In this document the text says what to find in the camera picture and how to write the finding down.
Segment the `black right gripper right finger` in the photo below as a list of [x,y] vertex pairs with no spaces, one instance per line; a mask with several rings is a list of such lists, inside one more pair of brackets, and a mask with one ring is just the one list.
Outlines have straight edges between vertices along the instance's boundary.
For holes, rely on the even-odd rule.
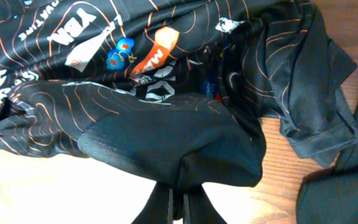
[[184,224],[226,224],[200,185],[183,195]]

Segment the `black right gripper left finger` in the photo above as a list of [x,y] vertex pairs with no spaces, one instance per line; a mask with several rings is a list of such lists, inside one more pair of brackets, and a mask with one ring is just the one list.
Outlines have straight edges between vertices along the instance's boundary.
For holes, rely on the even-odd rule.
[[132,224],[172,224],[174,212],[173,190],[156,184],[150,197]]

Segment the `black printed cycling jersey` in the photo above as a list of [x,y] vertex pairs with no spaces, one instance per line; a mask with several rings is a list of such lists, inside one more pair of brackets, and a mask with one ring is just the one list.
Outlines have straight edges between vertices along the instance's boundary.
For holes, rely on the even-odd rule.
[[311,1],[2,0],[0,149],[252,187],[262,117],[323,167],[358,142],[355,69]]

